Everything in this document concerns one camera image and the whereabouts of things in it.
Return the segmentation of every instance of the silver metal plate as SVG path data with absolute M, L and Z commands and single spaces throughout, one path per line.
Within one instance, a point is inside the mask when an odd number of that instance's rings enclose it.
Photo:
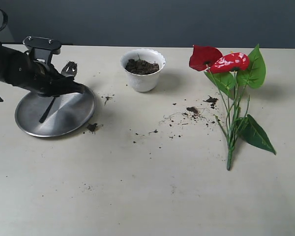
M 28 93 L 15 111 L 15 121 L 20 129 L 36 137 L 57 137 L 70 133 L 84 125 L 93 115 L 95 96 L 85 87 L 85 92 L 61 95 L 43 123 L 39 120 L 53 100 Z

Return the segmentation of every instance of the red flower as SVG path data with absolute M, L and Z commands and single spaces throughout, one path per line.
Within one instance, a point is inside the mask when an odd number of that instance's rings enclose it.
M 249 66 L 249 58 L 244 53 L 232 53 L 220 58 L 213 66 L 211 73 L 245 70 Z
M 222 53 L 213 47 L 202 47 L 193 45 L 193 53 L 189 60 L 189 67 L 202 71 L 208 66 L 212 66 L 222 57 Z

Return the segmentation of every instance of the table surface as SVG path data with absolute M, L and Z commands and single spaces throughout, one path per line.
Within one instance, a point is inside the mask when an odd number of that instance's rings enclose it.
M 188 67 L 192 48 L 154 48 L 166 66 L 148 93 L 127 86 L 119 60 L 131 49 L 63 46 L 53 57 L 58 70 L 77 62 L 76 81 L 93 90 L 95 134 L 27 135 L 14 121 L 27 91 L 0 83 L 0 236 L 295 236 L 295 50 L 261 49 L 266 80 L 249 90 L 277 155 L 239 142 L 228 172 L 211 123 L 225 110 L 203 102 L 219 96 Z M 184 117 L 192 106 L 203 118 Z

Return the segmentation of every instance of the robotic arm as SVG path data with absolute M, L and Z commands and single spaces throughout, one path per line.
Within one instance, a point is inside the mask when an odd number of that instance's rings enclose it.
M 1 28 L 4 28 L 7 15 L 2 13 L 4 18 Z M 61 75 L 51 64 L 52 55 L 60 54 L 59 41 L 27 37 L 23 44 L 28 48 L 25 53 L 4 47 L 0 42 L 1 82 L 29 90 L 42 97 L 84 92 L 85 86 L 74 82 L 74 76 Z

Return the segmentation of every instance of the white cup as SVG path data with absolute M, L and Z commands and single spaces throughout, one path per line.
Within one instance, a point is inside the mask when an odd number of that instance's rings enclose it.
M 157 63 L 159 65 L 159 70 L 149 75 L 130 73 L 125 69 L 130 59 L 141 59 L 149 63 Z M 126 72 L 129 85 L 137 92 L 148 92 L 156 87 L 160 72 L 165 66 L 165 58 L 155 50 L 140 48 L 131 50 L 123 55 L 120 63 Z

